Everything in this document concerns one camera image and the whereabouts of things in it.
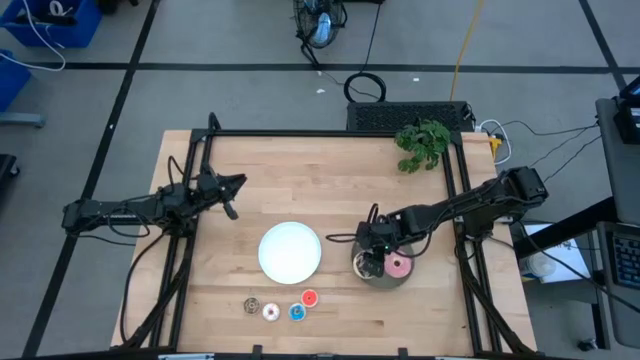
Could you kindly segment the black computer tower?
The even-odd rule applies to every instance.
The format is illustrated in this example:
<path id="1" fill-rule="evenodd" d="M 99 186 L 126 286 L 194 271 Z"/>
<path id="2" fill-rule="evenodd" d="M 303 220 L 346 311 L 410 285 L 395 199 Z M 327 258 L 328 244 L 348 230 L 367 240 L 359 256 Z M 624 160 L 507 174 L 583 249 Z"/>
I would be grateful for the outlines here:
<path id="1" fill-rule="evenodd" d="M 471 132 L 475 116 L 464 101 L 349 103 L 350 131 L 396 132 L 417 120 L 437 121 L 450 132 Z"/>

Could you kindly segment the black floor beam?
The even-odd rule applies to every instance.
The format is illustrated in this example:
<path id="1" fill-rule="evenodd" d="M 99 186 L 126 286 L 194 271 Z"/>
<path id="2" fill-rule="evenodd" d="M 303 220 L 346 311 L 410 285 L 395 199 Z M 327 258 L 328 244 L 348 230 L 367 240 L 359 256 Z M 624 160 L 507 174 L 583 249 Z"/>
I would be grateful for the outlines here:
<path id="1" fill-rule="evenodd" d="M 557 223 L 539 230 L 529 240 L 515 243 L 514 249 L 518 259 L 528 257 L 539 251 L 559 245 L 560 243 L 593 230 L 598 222 L 617 222 L 618 216 L 613 197 L 604 199 L 584 210 L 577 212 Z"/>

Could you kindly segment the large blue storage bin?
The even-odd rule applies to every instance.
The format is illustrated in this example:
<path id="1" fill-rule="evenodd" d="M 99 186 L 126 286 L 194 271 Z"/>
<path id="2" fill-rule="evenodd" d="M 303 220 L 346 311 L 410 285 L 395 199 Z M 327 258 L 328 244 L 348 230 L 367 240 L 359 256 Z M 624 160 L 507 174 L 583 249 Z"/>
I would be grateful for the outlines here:
<path id="1" fill-rule="evenodd" d="M 0 28 L 26 47 L 86 48 L 101 20 L 96 0 L 11 0 Z"/>

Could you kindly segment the white round plate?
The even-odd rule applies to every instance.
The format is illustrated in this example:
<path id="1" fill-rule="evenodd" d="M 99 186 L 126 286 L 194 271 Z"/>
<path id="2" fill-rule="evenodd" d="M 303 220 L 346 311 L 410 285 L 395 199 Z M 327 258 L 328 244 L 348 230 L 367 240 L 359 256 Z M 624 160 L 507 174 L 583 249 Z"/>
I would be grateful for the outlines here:
<path id="1" fill-rule="evenodd" d="M 263 273 L 283 285 L 306 281 L 318 269 L 321 257 L 319 237 L 299 222 L 275 225 L 264 234 L 258 248 Z"/>

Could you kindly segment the black floor fan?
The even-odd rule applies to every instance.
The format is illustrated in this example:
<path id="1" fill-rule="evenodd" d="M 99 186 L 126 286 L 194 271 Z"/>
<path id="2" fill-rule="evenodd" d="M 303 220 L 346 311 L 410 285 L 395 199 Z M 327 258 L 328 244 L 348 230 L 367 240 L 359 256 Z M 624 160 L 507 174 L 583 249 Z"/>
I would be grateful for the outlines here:
<path id="1" fill-rule="evenodd" d="M 329 46 L 348 19 L 343 0 L 293 0 L 296 37 L 301 53 L 317 69 L 314 51 Z"/>

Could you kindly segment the green potted plant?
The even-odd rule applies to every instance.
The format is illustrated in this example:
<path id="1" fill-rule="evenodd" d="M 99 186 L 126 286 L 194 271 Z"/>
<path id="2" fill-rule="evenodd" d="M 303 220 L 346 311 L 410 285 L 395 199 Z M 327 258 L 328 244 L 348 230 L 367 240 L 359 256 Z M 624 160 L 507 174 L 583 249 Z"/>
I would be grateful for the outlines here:
<path id="1" fill-rule="evenodd" d="M 420 168 L 433 170 L 450 141 L 450 131 L 435 120 L 418 119 L 414 124 L 403 127 L 395 134 L 394 142 L 409 156 L 398 162 L 398 170 L 409 174 Z"/>

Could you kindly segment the small blue storage bin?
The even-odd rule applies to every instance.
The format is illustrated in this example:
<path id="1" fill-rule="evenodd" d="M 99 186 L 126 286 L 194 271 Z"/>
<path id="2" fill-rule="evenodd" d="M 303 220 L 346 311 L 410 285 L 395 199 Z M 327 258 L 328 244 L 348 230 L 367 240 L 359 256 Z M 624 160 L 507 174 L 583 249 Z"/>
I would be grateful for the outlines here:
<path id="1" fill-rule="evenodd" d="M 13 53 L 0 49 L 0 112 L 6 111 L 31 77 L 30 71 L 13 60 Z"/>

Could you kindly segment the black desk monitor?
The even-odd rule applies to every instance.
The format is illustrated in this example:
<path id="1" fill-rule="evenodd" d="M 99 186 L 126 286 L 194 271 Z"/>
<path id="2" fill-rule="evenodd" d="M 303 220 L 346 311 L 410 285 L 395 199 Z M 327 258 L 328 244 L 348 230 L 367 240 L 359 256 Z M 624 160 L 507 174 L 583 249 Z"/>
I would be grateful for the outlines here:
<path id="1" fill-rule="evenodd" d="M 625 144 L 640 145 L 640 75 L 616 97 L 614 122 Z"/>

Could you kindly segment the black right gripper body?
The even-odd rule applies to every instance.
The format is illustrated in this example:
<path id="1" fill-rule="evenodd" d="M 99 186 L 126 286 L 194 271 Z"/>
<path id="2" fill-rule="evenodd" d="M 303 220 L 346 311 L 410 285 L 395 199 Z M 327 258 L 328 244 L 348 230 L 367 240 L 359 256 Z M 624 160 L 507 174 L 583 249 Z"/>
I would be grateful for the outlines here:
<path id="1" fill-rule="evenodd" d="M 399 248 L 397 235 L 392 224 L 360 222 L 356 230 L 356 242 L 364 250 L 381 248 L 389 252 Z"/>

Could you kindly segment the grey metal foot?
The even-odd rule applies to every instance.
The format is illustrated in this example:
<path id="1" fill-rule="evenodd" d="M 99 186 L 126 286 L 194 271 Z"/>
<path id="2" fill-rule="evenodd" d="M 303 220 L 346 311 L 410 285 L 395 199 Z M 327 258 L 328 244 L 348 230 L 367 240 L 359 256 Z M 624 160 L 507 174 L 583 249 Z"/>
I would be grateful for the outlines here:
<path id="1" fill-rule="evenodd" d="M 29 113 L 0 113 L 0 125 L 24 125 L 43 128 L 46 124 L 45 118 L 40 114 Z"/>

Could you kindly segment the black chair base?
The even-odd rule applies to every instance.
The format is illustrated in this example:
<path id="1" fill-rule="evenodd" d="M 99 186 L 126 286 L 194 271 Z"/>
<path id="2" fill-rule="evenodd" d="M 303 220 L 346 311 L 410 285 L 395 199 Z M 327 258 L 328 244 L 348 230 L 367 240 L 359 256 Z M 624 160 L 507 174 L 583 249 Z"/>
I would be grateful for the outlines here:
<path id="1" fill-rule="evenodd" d="M 9 181 L 19 174 L 17 158 L 14 155 L 0 154 L 0 192 L 5 190 Z"/>

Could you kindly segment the large pink frosted donut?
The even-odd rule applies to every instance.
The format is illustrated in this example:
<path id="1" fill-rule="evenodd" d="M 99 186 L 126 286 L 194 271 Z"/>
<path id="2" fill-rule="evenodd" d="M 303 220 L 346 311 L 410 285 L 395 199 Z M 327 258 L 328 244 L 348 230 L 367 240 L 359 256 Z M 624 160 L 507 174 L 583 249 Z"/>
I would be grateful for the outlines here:
<path id="1" fill-rule="evenodd" d="M 413 262 L 410 258 L 392 252 L 385 256 L 384 271 L 387 275 L 395 279 L 406 278 L 413 269 Z"/>

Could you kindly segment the grey desk with monitor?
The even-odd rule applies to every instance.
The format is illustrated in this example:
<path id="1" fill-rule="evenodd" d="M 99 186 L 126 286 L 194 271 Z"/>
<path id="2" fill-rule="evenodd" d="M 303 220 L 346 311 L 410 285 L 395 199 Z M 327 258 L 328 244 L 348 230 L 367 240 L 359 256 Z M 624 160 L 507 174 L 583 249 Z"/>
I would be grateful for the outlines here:
<path id="1" fill-rule="evenodd" d="M 614 122 L 614 99 L 598 99 L 595 106 L 617 217 L 640 226 L 640 144 L 623 142 Z"/>

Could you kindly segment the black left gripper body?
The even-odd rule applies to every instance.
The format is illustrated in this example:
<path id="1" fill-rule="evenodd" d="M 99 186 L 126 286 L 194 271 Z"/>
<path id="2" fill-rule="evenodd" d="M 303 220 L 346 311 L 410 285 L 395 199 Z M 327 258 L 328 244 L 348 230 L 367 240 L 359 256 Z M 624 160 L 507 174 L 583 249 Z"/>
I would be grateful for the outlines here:
<path id="1" fill-rule="evenodd" d="M 197 176 L 197 191 L 203 200 L 215 202 L 228 202 L 228 192 L 220 184 L 218 175 L 210 165 L 202 165 Z"/>

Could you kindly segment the grey round plate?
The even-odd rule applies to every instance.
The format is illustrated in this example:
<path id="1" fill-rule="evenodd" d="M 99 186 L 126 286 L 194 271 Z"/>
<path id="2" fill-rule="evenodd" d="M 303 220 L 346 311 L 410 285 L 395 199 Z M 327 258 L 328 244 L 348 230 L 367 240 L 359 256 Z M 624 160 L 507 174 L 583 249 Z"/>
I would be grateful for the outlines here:
<path id="1" fill-rule="evenodd" d="M 404 255 L 404 254 L 405 254 L 405 250 L 407 250 L 410 254 L 412 254 L 412 253 L 413 253 L 413 249 L 412 249 L 412 247 L 411 247 L 411 246 L 404 246 L 404 247 L 400 250 L 400 253 L 402 253 L 402 254 Z M 370 250 L 363 250 L 363 249 L 359 246 L 359 244 L 358 244 L 358 243 L 354 243 L 354 244 L 353 244 L 353 246 L 352 246 L 352 248 L 351 248 L 351 260 L 352 260 L 352 258 L 353 258 L 353 254 L 354 254 L 354 253 L 356 253 L 356 252 L 358 252 L 358 251 L 363 251 L 363 252 L 364 252 L 364 251 L 369 251 L 369 252 L 370 252 Z M 372 277 L 372 278 L 364 278 L 364 279 L 361 279 L 361 278 L 360 278 L 360 279 L 361 279 L 364 283 L 368 284 L 369 286 L 376 287 L 376 288 L 380 288 L 380 289 L 391 290 L 391 289 L 394 289 L 394 288 L 400 287 L 401 285 L 403 285 L 403 284 L 404 284 L 404 283 L 405 283 L 405 282 L 410 278 L 410 276 L 411 276 L 411 274 L 413 273 L 413 270 L 414 270 L 414 268 L 415 268 L 415 260 L 414 260 L 413 258 L 410 258 L 410 259 L 411 259 L 411 260 L 412 260 L 412 262 L 413 262 L 413 269 L 412 269 L 411 273 L 410 273 L 406 278 L 403 278 L 403 279 L 395 279 L 395 278 L 392 278 L 392 277 L 390 277 L 389 275 L 387 275 L 387 274 L 385 273 L 385 271 L 384 271 L 384 274 L 383 274 L 383 276 L 382 276 L 382 277 L 375 277 L 375 276 L 373 275 L 373 277 Z M 361 261 L 360 265 L 361 265 L 361 270 L 362 270 L 362 273 L 363 273 L 363 269 L 362 269 L 362 266 L 363 266 L 363 254 L 362 254 L 362 261 Z"/>

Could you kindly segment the white paper sheet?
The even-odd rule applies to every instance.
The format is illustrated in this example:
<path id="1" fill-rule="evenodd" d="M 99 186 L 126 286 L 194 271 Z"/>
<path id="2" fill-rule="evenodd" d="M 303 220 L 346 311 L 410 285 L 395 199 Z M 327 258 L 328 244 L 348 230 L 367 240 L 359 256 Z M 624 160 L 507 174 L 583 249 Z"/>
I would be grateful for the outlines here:
<path id="1" fill-rule="evenodd" d="M 521 280 L 523 282 L 538 280 L 540 283 L 557 283 L 565 281 L 580 280 L 581 277 L 576 275 L 570 269 L 562 265 L 565 263 L 573 270 L 579 272 L 582 276 L 589 278 L 589 270 L 581 253 L 582 248 L 577 244 L 574 238 L 562 242 L 560 245 L 545 249 L 542 251 L 555 264 L 555 271 L 544 277 L 534 276 L 527 265 L 527 257 L 519 260 L 519 270 Z"/>

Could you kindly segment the black keyboard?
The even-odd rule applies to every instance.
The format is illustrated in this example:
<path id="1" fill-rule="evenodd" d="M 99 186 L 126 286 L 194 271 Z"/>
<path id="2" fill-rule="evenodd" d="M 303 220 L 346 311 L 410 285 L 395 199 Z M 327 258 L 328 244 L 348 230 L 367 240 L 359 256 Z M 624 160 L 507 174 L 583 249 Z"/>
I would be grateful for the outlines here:
<path id="1" fill-rule="evenodd" d="M 612 255 L 615 282 L 640 289 L 640 240 L 615 235 Z"/>

